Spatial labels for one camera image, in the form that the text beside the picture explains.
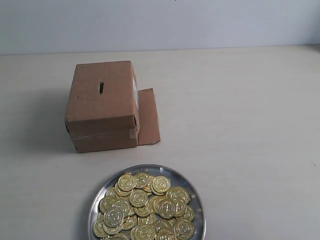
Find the gold coin left centre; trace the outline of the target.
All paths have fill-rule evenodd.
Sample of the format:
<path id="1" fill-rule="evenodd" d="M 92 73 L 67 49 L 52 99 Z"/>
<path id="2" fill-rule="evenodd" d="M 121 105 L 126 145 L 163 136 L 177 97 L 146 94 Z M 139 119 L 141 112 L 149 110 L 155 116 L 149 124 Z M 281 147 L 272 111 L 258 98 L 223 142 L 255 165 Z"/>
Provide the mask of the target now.
<path id="1" fill-rule="evenodd" d="M 108 207 L 103 215 L 104 223 L 110 228 L 118 227 L 124 220 L 123 211 L 118 207 Z"/>

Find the gold coin top right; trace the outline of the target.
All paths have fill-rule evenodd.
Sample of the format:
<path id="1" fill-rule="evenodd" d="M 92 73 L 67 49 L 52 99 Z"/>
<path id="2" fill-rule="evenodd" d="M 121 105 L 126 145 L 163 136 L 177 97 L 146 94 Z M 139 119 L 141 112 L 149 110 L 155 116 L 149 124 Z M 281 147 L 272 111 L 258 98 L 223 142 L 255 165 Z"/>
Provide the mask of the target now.
<path id="1" fill-rule="evenodd" d="M 152 180 L 151 190 L 156 195 L 164 195 L 171 187 L 171 180 L 163 175 L 158 175 Z"/>

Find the gold coin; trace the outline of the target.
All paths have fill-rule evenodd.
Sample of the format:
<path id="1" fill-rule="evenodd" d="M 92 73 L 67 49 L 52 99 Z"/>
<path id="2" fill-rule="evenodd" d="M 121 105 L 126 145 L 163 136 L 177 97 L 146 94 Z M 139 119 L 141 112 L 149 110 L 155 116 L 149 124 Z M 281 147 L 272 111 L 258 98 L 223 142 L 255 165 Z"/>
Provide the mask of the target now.
<path id="1" fill-rule="evenodd" d="M 160 200 L 157 207 L 157 213 L 164 219 L 171 219 L 174 217 L 176 210 L 176 203 L 169 198 Z"/>
<path id="2" fill-rule="evenodd" d="M 149 174 L 146 172 L 138 172 L 134 175 L 135 187 L 137 189 L 144 189 L 150 182 Z"/>
<path id="3" fill-rule="evenodd" d="M 171 187 L 171 180 L 163 175 L 158 175 L 152 180 L 151 190 L 156 195 L 164 195 Z"/>
<path id="4" fill-rule="evenodd" d="M 140 208 L 146 205 L 148 196 L 144 190 L 135 189 L 131 192 L 129 201 L 134 207 Z"/>
<path id="5" fill-rule="evenodd" d="M 136 179 L 131 174 L 124 174 L 118 179 L 117 184 L 122 191 L 129 192 L 136 187 Z"/>
<path id="6" fill-rule="evenodd" d="M 108 207 L 103 215 L 104 223 L 110 228 L 118 227 L 124 220 L 123 211 L 118 207 Z"/>
<path id="7" fill-rule="evenodd" d="M 189 240 L 195 233 L 195 226 L 190 220 L 181 218 L 175 222 L 173 230 L 178 239 Z"/>

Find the gold coin top middle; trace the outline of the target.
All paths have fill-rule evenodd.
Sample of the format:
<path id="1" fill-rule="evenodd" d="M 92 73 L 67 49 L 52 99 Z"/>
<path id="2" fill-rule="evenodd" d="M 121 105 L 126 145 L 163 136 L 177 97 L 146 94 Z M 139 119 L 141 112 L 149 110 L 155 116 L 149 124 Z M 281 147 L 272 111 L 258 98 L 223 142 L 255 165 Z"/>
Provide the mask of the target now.
<path id="1" fill-rule="evenodd" d="M 146 172 L 138 172 L 134 175 L 135 187 L 137 189 L 144 189 L 150 182 L 149 174 Z"/>

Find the brown cardboard slotted box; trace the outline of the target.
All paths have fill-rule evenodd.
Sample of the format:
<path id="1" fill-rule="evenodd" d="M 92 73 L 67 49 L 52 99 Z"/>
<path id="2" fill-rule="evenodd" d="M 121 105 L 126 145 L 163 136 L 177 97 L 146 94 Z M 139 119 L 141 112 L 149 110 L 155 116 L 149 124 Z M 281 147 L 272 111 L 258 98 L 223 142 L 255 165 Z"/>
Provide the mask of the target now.
<path id="1" fill-rule="evenodd" d="M 77 64 L 64 121 L 78 153 L 161 140 L 154 90 L 138 89 L 130 60 Z"/>

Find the gold coin top left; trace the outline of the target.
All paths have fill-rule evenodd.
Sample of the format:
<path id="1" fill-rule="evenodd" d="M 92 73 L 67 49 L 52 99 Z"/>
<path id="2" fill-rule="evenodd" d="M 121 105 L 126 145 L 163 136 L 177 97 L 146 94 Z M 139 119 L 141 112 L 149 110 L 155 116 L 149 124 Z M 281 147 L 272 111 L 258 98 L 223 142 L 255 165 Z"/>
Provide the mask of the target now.
<path id="1" fill-rule="evenodd" d="M 129 192 L 136 187 L 136 179 L 131 174 L 124 174 L 118 179 L 117 184 L 122 191 Z"/>

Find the gold coin right centre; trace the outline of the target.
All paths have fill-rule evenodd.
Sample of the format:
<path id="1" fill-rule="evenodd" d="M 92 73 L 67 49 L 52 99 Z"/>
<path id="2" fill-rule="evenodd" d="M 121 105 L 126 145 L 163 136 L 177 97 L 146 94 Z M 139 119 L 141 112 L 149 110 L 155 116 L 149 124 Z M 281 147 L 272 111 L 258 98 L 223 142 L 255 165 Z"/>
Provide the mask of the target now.
<path id="1" fill-rule="evenodd" d="M 169 198 L 160 200 L 157 207 L 157 213 L 164 219 L 171 219 L 174 217 L 176 210 L 176 203 Z"/>

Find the round steel plate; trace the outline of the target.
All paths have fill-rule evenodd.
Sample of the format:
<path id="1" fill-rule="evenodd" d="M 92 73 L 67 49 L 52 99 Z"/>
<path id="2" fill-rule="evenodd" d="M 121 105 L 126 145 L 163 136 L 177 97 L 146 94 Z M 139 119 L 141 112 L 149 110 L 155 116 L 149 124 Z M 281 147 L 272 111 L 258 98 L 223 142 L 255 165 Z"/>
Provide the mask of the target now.
<path id="1" fill-rule="evenodd" d="M 87 234 L 86 238 L 88 240 L 97 240 L 98 237 L 94 235 L 93 224 L 98 217 L 99 202 L 105 196 L 106 191 L 116 184 L 119 177 L 125 173 L 136 174 L 138 172 L 146 172 L 151 175 L 160 174 L 171 180 L 171 184 L 175 186 L 180 186 L 185 188 L 190 195 L 190 206 L 195 211 L 195 219 L 193 224 L 195 226 L 195 235 L 192 237 L 193 240 L 203 240 L 206 235 L 206 215 L 203 207 L 203 202 L 200 198 L 199 193 L 196 188 L 191 184 L 191 182 L 180 174 L 178 171 L 169 168 L 167 166 L 158 164 L 139 164 L 134 165 L 129 168 L 123 169 L 110 177 L 108 177 L 105 183 L 97 191 L 95 198 L 92 201 L 88 219 L 87 219 Z"/>

